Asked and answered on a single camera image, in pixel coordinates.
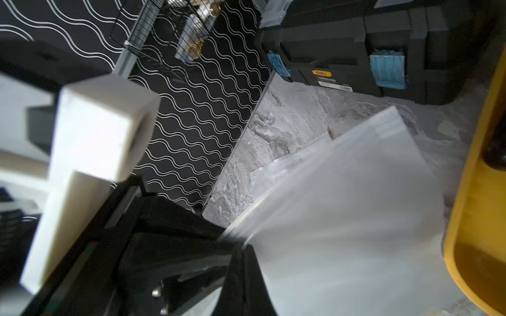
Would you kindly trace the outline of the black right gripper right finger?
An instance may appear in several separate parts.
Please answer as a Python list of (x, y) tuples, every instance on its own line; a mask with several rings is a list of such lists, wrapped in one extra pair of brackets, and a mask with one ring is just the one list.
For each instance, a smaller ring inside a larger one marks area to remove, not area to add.
[(243, 250), (244, 295), (243, 315), (277, 315), (266, 288), (254, 248)]

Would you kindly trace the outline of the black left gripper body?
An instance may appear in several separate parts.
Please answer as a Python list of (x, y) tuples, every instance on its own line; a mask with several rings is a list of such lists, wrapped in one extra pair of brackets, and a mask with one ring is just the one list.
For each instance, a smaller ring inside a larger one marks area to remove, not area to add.
[(183, 315), (222, 287), (234, 247), (223, 229), (119, 185), (31, 299), (25, 315)]

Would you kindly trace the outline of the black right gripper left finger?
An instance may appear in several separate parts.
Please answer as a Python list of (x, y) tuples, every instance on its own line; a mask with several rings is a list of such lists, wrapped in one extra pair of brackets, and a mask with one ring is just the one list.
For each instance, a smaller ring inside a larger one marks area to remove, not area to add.
[(245, 268), (242, 246), (235, 246), (220, 297), (212, 316), (243, 315), (245, 305)]

